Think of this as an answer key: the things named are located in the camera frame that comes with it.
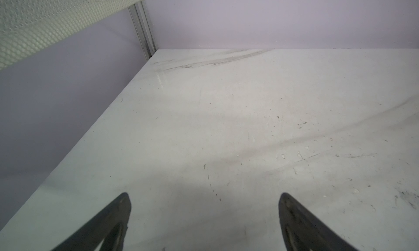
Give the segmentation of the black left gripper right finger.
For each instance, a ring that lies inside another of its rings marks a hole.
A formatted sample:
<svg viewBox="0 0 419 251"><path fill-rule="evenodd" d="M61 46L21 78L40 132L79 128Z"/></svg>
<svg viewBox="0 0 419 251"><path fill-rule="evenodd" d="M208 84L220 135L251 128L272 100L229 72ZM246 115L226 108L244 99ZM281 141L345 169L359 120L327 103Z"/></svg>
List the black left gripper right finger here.
<svg viewBox="0 0 419 251"><path fill-rule="evenodd" d="M280 196L278 213L288 251L355 250L289 193Z"/></svg>

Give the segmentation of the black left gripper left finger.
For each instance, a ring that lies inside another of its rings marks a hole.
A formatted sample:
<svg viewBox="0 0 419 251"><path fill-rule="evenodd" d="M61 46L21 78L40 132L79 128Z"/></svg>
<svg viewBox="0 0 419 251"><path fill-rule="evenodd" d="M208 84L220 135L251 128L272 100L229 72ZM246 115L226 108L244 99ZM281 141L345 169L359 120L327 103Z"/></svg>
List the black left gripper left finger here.
<svg viewBox="0 0 419 251"><path fill-rule="evenodd" d="M55 251L121 251L132 204L124 192L85 225L54 248Z"/></svg>

